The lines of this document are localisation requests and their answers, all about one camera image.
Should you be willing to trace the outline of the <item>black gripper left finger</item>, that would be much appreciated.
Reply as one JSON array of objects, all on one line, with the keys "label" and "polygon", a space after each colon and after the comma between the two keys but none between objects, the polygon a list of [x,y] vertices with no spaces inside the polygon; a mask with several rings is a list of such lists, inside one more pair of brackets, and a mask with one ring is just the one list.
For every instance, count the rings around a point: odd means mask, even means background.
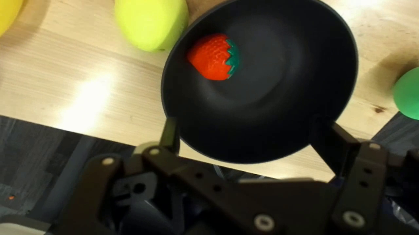
[{"label": "black gripper left finger", "polygon": [[160,145],[172,153],[180,152],[180,133],[176,118],[168,118],[160,138]]}]

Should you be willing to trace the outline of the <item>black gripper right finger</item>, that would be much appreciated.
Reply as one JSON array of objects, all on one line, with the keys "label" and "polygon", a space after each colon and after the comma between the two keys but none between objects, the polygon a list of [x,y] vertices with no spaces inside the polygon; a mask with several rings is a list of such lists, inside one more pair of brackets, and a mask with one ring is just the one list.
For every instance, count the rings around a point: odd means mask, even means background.
[{"label": "black gripper right finger", "polygon": [[337,176],[348,176],[361,141],[352,136],[340,124],[315,125],[311,145]]}]

